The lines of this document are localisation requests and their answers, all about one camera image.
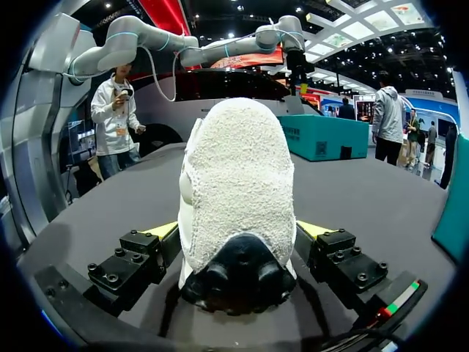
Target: hand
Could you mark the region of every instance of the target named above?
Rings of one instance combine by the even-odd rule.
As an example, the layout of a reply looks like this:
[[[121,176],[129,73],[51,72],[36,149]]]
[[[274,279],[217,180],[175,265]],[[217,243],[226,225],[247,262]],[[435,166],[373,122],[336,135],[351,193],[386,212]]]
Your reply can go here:
[[[145,132],[146,130],[147,130],[147,127],[146,127],[146,126],[139,125],[139,126],[137,127],[136,133],[137,133],[138,135],[140,135],[140,134],[143,134],[143,132]]]
[[[124,105],[124,103],[125,103],[125,96],[119,95],[115,97],[114,101],[112,102],[112,109],[116,111],[118,108]]]

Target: qr code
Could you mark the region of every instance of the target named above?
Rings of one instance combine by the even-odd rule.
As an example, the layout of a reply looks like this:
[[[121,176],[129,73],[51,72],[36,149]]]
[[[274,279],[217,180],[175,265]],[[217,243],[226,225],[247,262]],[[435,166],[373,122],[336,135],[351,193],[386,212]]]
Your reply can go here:
[[[316,142],[316,156],[327,155],[328,143],[327,142]]]

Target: man in white jacket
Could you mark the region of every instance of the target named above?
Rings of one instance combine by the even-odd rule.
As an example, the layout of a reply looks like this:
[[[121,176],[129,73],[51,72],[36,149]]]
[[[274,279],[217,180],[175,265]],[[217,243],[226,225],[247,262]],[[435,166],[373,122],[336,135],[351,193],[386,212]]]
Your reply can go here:
[[[137,134],[145,126],[137,120],[133,88],[127,81],[132,64],[119,66],[96,90],[91,116],[96,123],[96,156],[104,180],[140,160],[128,127]]]
[[[387,158],[388,164],[396,166],[404,140],[405,105],[385,71],[380,73],[380,86],[374,102],[372,127],[375,158],[382,161]]]

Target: white shoe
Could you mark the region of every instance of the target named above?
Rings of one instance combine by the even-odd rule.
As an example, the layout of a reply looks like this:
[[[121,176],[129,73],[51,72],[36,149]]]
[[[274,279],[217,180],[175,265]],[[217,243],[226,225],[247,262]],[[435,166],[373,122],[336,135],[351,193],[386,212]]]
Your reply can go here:
[[[263,104],[224,100],[196,122],[180,175],[180,289],[246,234],[247,242],[260,243],[296,279],[290,260],[296,238],[293,171],[280,123]],[[216,269],[215,276],[225,278],[225,269]]]

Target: white robotic arm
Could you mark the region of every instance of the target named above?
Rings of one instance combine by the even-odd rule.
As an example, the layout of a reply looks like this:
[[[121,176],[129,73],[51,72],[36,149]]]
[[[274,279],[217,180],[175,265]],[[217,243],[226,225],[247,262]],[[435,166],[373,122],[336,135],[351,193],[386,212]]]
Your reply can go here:
[[[301,22],[294,16],[284,16],[278,23],[260,26],[253,37],[234,38],[199,47],[195,37],[175,35],[150,26],[133,16],[114,20],[108,29],[106,43],[90,48],[70,64],[72,76],[93,76],[97,73],[132,62],[137,48],[153,51],[180,52],[181,64],[189,67],[241,54],[272,53],[281,43],[284,52],[304,52]]]

